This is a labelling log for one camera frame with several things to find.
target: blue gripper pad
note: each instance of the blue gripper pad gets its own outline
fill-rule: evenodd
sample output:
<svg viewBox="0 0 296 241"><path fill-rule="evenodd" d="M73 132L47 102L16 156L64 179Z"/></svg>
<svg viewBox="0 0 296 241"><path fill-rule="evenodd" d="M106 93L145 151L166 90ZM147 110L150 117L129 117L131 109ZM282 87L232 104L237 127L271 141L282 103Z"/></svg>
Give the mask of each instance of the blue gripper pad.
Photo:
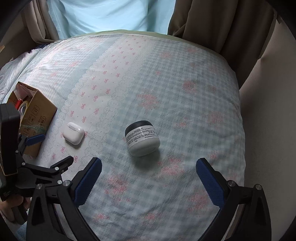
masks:
<svg viewBox="0 0 296 241"><path fill-rule="evenodd" d="M40 135L37 135L37 136L29 137L25 144L26 144L26 146L32 146L32 145L37 144L39 142L42 142L44 140L45 140L45 135L40 134Z"/></svg>
<svg viewBox="0 0 296 241"><path fill-rule="evenodd" d="M212 203L220 209L224 205L224 190L215 177L215 170L205 158L200 158L196 162L196 172L202 181Z"/></svg>
<svg viewBox="0 0 296 241"><path fill-rule="evenodd" d="M73 202L76 207L85 204L94 184L101 174L101 171L102 162L99 158L94 157L83 171L79 171L76 174L76 176L81 173L84 174L74 191Z"/></svg>

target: green fabric edge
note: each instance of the green fabric edge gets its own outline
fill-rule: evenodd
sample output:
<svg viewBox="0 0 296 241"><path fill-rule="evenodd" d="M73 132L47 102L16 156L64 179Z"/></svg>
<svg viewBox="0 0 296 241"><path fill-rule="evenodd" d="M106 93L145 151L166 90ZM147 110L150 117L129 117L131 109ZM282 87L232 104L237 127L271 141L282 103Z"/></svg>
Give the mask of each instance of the green fabric edge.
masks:
<svg viewBox="0 0 296 241"><path fill-rule="evenodd" d="M74 36L74 37L71 37L71 38L68 38L68 39L77 38L77 37L81 37L81 36L88 36L88 35L110 35L110 34L141 34L141 35L148 35L148 36L152 36L152 37L156 37L156 38L174 40L174 41L190 44L192 46L201 48L201 49L203 49L205 51L208 51L208 52L216 55L217 57L223 59L224 61L226 61L224 59L224 57L222 57L220 54L218 54L215 51L213 51L211 49L208 49L208 48L206 48L204 46L201 46L201 45L196 44L196 43L192 43L192 42L184 40L184 39L180 39L180 38L172 36L172 35L159 34L159 33L155 33L155 32L133 31L133 30L119 29L119 30L110 30L110 31L102 31L102 32L96 32L96 33L82 34L82 35Z"/></svg>

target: wall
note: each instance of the wall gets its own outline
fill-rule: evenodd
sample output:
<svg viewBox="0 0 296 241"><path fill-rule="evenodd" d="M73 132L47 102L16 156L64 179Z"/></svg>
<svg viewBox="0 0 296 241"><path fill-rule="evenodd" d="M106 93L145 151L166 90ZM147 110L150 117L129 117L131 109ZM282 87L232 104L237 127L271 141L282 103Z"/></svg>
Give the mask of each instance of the wall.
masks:
<svg viewBox="0 0 296 241"><path fill-rule="evenodd" d="M2 45L4 45L5 48L0 52L0 68L11 58L16 58L20 54L36 47L36 43L31 39L29 30L21 14L15 18L7 30L0 43L0 46Z"/></svg>
<svg viewBox="0 0 296 241"><path fill-rule="evenodd" d="M240 90L245 186L263 186L279 240L296 215L296 40L284 22Z"/></svg>

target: roll of tape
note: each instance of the roll of tape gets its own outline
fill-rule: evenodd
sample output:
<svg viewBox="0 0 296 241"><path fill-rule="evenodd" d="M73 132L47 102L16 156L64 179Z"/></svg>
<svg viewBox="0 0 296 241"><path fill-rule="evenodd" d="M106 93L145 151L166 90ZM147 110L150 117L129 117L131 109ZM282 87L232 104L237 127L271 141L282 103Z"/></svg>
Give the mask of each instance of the roll of tape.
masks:
<svg viewBox="0 0 296 241"><path fill-rule="evenodd" d="M28 101L24 101L24 102L20 105L20 107L19 107L19 109L18 109L18 112L19 112L19 114L20 114L20 121L22 121L22 119L23 119L23 117L24 117L24 115L25 115L25 113L26 113L26 110L27 110L27 108L28 108L28 105L29 105L29 102L28 102Z"/></svg>

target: black jar lid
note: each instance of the black jar lid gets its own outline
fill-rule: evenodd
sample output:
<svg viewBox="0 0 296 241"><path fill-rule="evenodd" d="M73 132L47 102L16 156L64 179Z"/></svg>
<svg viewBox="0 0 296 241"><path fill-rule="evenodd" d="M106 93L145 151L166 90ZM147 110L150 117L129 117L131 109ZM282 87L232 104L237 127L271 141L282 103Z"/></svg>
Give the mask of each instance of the black jar lid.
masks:
<svg viewBox="0 0 296 241"><path fill-rule="evenodd" d="M153 126L153 125L149 121L147 121L147 120L140 120L140 121L134 122L134 123L130 124L126 128L126 131L124 133L124 136L126 136L133 129L136 129L136 128L141 127L141 126Z"/></svg>

